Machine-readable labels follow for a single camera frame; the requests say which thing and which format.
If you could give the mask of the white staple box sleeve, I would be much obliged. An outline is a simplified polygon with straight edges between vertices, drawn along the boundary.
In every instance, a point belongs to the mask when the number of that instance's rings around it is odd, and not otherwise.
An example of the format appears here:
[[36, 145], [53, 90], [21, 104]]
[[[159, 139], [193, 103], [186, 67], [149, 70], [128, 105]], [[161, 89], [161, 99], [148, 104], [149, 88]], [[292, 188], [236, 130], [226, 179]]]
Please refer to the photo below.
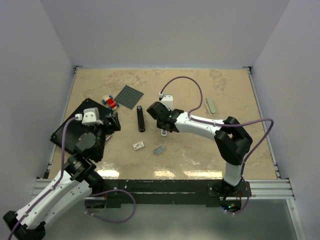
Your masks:
[[137, 150], [139, 150], [139, 149], [144, 148], [144, 147], [145, 147], [145, 144], [144, 144], [143, 141], [139, 141], [139, 142], [137, 142], [137, 143], [134, 143], [134, 144], [132, 145], [132, 147], [133, 147], [133, 149], [134, 149], [135, 151], [137, 151]]

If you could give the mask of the black stapler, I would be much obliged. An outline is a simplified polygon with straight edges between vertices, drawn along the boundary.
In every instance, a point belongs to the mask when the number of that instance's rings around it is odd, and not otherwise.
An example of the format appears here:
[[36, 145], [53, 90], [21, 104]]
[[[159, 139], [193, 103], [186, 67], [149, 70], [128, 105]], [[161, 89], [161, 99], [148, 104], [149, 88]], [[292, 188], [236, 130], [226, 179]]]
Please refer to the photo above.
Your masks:
[[145, 127], [143, 108], [141, 105], [137, 106], [136, 113], [137, 113], [138, 131], [143, 133], [143, 132], [145, 132], [146, 127]]

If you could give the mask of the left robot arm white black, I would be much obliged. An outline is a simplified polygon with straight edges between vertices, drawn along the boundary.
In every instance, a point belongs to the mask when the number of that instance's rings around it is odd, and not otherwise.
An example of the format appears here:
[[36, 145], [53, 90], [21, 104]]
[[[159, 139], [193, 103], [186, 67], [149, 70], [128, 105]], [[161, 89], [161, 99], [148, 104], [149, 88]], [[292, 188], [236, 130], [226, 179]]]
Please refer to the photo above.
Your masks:
[[[73, 154], [65, 159], [67, 130], [73, 121], [92, 128], [92, 131], [80, 136]], [[97, 108], [87, 108], [68, 119], [62, 131], [60, 171], [31, 202], [3, 216], [10, 229], [8, 238], [41, 240], [46, 234], [46, 226], [71, 204], [89, 194], [99, 196], [104, 190], [104, 179], [96, 172], [95, 164], [104, 156], [106, 139], [120, 130], [117, 112], [100, 117]]]

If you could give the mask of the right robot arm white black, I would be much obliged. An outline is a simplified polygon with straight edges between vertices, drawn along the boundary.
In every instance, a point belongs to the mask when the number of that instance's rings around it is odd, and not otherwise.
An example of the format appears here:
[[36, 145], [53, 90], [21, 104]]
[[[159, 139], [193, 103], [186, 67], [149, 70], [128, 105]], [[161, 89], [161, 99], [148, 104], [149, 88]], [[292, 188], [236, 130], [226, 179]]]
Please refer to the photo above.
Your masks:
[[159, 101], [146, 111], [156, 120], [159, 129], [170, 133], [190, 133], [215, 141], [221, 157], [226, 161], [223, 192], [233, 197], [241, 190], [243, 162], [253, 139], [239, 126], [236, 118], [229, 116], [226, 120], [215, 120], [194, 116], [181, 109], [169, 110]]

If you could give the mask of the staple box tray with staples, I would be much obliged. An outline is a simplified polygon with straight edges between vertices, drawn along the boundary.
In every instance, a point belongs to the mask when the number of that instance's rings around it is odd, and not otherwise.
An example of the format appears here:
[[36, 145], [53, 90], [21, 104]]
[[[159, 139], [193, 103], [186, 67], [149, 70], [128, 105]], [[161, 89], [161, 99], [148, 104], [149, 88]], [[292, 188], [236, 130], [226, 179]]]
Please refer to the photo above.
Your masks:
[[162, 154], [165, 150], [166, 150], [165, 147], [164, 147], [163, 145], [160, 145], [160, 146], [158, 146], [157, 148], [155, 148], [155, 149], [153, 150], [153, 153], [154, 153], [156, 156], [158, 156], [158, 155]]

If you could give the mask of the light blue stapler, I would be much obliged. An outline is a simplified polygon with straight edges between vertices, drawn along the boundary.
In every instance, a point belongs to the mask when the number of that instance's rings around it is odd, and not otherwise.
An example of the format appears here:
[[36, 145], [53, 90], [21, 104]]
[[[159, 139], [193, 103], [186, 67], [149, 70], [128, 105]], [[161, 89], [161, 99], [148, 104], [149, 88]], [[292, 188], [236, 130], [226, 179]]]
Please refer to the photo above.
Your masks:
[[166, 130], [164, 130], [164, 129], [162, 129], [161, 130], [161, 135], [163, 136], [163, 137], [165, 137], [165, 136], [167, 136], [167, 131]]

